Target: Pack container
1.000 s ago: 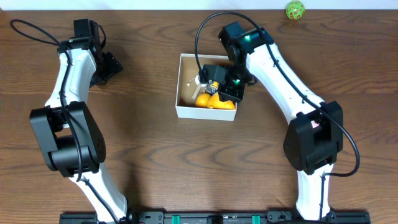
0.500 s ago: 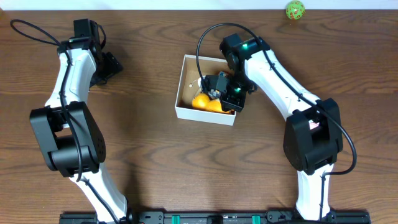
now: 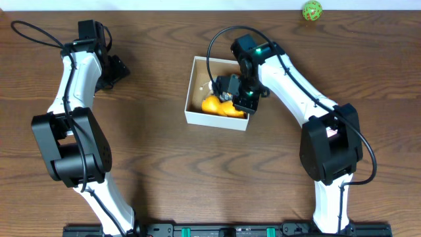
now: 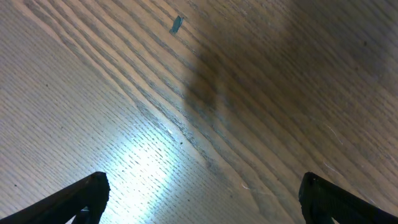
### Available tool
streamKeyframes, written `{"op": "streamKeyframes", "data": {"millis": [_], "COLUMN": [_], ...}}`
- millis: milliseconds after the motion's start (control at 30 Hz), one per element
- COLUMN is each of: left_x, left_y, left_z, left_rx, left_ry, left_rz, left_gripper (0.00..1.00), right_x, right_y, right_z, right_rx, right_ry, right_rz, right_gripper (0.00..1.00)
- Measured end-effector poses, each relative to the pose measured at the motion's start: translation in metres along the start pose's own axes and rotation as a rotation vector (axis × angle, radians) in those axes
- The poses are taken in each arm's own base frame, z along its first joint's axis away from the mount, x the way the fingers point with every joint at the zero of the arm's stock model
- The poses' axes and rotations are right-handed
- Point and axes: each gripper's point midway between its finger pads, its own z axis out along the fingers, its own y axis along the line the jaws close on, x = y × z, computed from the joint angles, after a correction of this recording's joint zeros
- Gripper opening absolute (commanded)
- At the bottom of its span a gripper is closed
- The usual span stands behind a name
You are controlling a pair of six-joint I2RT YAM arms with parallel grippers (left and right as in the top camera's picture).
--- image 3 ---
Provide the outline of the orange duck toy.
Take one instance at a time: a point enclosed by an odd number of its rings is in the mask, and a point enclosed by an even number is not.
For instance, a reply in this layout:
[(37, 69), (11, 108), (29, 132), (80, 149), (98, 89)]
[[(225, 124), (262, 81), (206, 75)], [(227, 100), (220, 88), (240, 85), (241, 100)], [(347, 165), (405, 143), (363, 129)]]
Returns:
[(201, 104), (204, 113), (219, 115), (223, 117), (245, 118), (245, 112), (234, 107), (232, 101), (221, 102), (215, 95), (208, 96)]

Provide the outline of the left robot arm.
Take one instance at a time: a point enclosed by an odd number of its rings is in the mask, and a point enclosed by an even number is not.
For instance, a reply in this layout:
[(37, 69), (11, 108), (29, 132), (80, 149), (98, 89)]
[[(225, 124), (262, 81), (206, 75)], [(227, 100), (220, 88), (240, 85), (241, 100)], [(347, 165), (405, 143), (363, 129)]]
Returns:
[(32, 131), (50, 177), (80, 194), (101, 221), (99, 230), (65, 230), (68, 236), (138, 236), (135, 211), (111, 175), (111, 147), (93, 115), (93, 99), (124, 65), (108, 55), (100, 40), (63, 45), (59, 90), (44, 115), (32, 119)]

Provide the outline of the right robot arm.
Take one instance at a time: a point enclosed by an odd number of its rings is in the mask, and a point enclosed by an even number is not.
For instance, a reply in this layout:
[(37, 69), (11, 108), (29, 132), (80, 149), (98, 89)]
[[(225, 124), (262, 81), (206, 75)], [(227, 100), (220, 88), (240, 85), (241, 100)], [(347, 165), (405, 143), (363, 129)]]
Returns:
[(362, 159), (359, 116), (351, 104), (338, 105), (312, 86), (277, 43), (257, 45), (237, 39), (231, 51), (239, 76), (219, 76), (216, 95), (235, 111), (253, 115), (259, 100), (274, 93), (301, 127), (299, 158), (314, 180), (313, 222), (322, 233), (338, 234), (349, 225), (348, 185)]

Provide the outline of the white pellet drum toy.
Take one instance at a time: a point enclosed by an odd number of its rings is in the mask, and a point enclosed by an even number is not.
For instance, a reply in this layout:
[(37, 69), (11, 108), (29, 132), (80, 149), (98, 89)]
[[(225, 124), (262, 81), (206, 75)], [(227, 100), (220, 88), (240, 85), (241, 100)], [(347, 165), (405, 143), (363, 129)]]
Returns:
[(210, 90), (210, 91), (213, 91), (213, 88), (212, 88), (212, 82), (211, 82), (211, 81), (204, 83), (204, 84), (203, 84), (203, 85), (199, 88), (199, 90), (200, 90), (200, 91), (203, 91), (203, 90), (205, 90), (206, 88), (207, 88), (208, 90)]

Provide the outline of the green polyhedral die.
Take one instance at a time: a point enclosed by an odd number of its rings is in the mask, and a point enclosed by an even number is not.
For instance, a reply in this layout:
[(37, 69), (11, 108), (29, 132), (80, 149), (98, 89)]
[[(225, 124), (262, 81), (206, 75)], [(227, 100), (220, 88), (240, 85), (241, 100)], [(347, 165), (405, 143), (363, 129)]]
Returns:
[(303, 5), (302, 15), (305, 20), (316, 21), (323, 13), (322, 4), (316, 0), (307, 1)]

